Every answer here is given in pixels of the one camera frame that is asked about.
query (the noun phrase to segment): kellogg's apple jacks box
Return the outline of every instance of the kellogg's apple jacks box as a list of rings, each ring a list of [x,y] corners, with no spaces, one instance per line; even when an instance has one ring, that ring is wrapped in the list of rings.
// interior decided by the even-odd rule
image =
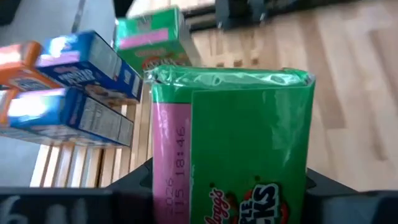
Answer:
[[[157,223],[300,223],[315,77],[290,68],[152,72]]]
[[[115,49],[140,75],[159,65],[201,64],[189,28],[177,7],[119,19]]]

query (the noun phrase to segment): white label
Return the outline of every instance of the white label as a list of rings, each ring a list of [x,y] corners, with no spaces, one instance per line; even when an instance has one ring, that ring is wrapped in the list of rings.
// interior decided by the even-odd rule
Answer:
[[[124,71],[124,82],[125,84],[129,84],[131,79],[131,73],[127,70]]]
[[[121,118],[115,111],[87,98],[79,128],[118,141]]]
[[[0,91],[0,111],[3,111],[6,104],[7,90]]]
[[[134,129],[133,122],[126,118],[122,118],[118,141],[122,144],[129,146],[131,144],[133,129]]]
[[[135,76],[133,82],[134,83],[132,84],[131,93],[133,96],[137,97],[140,79],[137,76]]]
[[[117,53],[97,35],[90,49],[89,61],[112,80],[119,77],[122,61]]]

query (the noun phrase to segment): gray floor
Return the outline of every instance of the gray floor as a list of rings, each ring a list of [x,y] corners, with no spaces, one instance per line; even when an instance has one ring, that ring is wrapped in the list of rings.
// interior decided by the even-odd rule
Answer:
[[[12,24],[0,27],[0,46],[69,34],[79,1],[22,0]],[[86,0],[79,30],[95,30],[110,43],[114,24],[112,0]],[[0,136],[0,146],[0,186],[29,186],[39,145]]]
[[[0,136],[0,187],[27,187],[39,145]]]

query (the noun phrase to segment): plastic wrap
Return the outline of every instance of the plastic wrap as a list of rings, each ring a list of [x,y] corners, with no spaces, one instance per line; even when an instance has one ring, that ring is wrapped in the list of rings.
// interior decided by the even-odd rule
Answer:
[[[157,223],[298,223],[314,77],[167,65],[151,75]]]

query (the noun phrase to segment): blue cereal box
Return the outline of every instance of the blue cereal box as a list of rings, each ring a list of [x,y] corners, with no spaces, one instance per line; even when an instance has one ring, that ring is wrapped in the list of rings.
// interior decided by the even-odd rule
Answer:
[[[108,105],[141,99],[138,73],[95,31],[46,40],[36,67],[64,87],[77,86]]]
[[[0,134],[39,144],[131,146],[134,124],[77,88],[18,94]]]

